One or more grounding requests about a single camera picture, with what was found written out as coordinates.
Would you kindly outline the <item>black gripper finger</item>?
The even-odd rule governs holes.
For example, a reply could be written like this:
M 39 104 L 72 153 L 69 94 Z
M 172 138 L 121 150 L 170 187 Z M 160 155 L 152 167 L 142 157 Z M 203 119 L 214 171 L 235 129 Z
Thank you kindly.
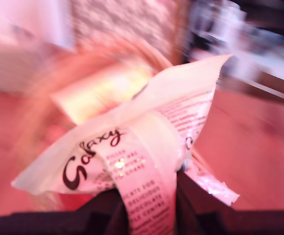
M 116 189 L 99 193 L 78 209 L 87 216 L 86 235 L 128 235 L 128 214 Z
M 219 235 L 220 201 L 185 172 L 177 173 L 176 216 L 180 235 Z

